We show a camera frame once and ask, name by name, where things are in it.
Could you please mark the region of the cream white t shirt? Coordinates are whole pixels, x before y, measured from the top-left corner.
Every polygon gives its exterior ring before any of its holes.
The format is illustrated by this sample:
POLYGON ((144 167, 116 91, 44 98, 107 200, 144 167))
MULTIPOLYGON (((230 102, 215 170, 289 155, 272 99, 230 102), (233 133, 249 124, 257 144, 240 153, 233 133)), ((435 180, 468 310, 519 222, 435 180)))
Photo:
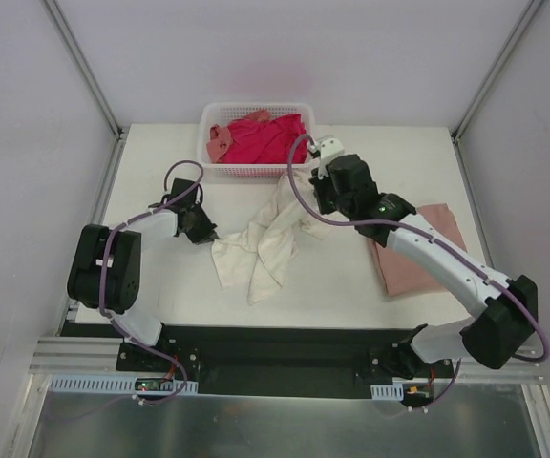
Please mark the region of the cream white t shirt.
POLYGON ((211 255, 223 289, 245 285, 251 305, 283 289, 288 267, 298 252, 295 233, 301 230, 316 239, 329 232, 326 224, 311 216, 298 198, 317 209, 308 174, 295 172, 293 181, 282 176, 275 192, 238 233, 218 239, 211 255))

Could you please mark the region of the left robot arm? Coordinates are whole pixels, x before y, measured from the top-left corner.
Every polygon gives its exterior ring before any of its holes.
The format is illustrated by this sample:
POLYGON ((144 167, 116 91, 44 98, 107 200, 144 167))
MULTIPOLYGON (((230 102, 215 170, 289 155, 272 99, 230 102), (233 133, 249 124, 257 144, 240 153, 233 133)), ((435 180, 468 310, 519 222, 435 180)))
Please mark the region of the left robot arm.
POLYGON ((179 364, 161 338, 164 324, 139 304, 142 255, 180 235, 195 245, 216 240, 217 225, 203 210, 203 199, 199 182, 176 178, 142 213, 112 227, 88 224, 80 232, 68 296, 97 311, 124 342, 139 348, 138 359, 152 371, 179 364))

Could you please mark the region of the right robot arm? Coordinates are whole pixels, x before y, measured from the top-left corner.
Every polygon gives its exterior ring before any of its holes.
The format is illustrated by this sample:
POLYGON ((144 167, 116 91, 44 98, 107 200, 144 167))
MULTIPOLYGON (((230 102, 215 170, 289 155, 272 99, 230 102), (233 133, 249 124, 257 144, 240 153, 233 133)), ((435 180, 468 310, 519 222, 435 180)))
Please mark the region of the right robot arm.
POLYGON ((322 159, 310 183, 322 215, 340 213, 363 237, 427 271, 466 309, 466 320, 421 324, 377 358, 382 370, 411 379, 433 363, 471 357, 490 369, 518 358, 537 331, 538 288, 526 276, 512 280, 470 257, 396 194, 379 192, 357 155, 322 159))

